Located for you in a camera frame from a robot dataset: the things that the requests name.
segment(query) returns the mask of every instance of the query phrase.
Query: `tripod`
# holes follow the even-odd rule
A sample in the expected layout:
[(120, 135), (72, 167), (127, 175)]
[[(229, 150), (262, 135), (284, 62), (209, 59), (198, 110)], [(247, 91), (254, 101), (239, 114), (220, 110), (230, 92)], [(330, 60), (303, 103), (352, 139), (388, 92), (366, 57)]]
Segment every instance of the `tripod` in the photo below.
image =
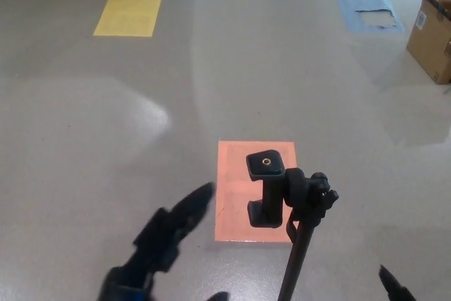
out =
[(290, 301), (314, 229), (338, 199), (338, 193), (330, 189), (323, 173), (306, 178), (299, 168), (285, 170), (282, 157), (275, 150), (250, 154), (246, 162), (251, 180), (263, 180), (262, 199), (247, 205), (251, 226), (280, 227), (283, 202), (292, 207), (286, 229), (293, 246), (278, 296), (278, 301)]

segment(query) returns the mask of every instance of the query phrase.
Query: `gray floor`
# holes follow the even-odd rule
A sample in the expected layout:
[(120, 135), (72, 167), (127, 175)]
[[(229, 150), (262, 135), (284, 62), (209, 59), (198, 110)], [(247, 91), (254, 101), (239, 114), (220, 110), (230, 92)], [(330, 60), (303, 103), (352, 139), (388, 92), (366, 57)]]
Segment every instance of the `gray floor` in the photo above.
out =
[[(393, 0), (407, 31), (420, 0)], [(0, 299), (94, 300), (153, 211), (214, 180), (224, 140), (294, 140), (341, 198), (295, 300), (451, 298), (451, 94), (356, 36), (335, 0), (163, 0), (152, 39), (94, 38), (105, 0), (0, 0)], [(160, 300), (275, 300), (290, 247), (215, 243), (214, 211)]]

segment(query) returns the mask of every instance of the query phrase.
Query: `yellow square mat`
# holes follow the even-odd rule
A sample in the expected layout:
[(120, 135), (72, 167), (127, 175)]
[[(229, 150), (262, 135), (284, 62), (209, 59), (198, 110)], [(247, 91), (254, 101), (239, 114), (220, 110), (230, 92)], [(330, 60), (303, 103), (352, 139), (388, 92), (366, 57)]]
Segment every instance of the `yellow square mat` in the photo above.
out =
[(151, 37), (161, 0), (108, 0), (94, 35)]

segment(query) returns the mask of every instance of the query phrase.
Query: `orange square mat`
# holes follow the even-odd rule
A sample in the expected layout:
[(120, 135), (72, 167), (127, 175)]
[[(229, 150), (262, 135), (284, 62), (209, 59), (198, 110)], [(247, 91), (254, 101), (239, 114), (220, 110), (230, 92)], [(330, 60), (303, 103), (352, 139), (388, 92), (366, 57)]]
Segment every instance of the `orange square mat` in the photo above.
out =
[(247, 171), (248, 154), (275, 149), (286, 168), (297, 167), (294, 142), (220, 141), (216, 189), (215, 240), (251, 242), (290, 242), (285, 230), (291, 208), (283, 206), (283, 224), (279, 228), (253, 228), (247, 215), (247, 203), (259, 200), (262, 182), (252, 182)]

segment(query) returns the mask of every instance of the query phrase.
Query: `blue paper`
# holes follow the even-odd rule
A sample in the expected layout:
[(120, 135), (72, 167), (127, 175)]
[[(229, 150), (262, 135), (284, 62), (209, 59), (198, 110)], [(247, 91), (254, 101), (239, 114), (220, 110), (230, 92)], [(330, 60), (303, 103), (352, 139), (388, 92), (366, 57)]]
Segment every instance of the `blue paper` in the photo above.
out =
[[(375, 32), (404, 32), (401, 20), (397, 16), (390, 0), (338, 0), (340, 10), (345, 19), (347, 29), (357, 33)], [(394, 24), (369, 25), (364, 22), (361, 12), (389, 11), (393, 17)]]

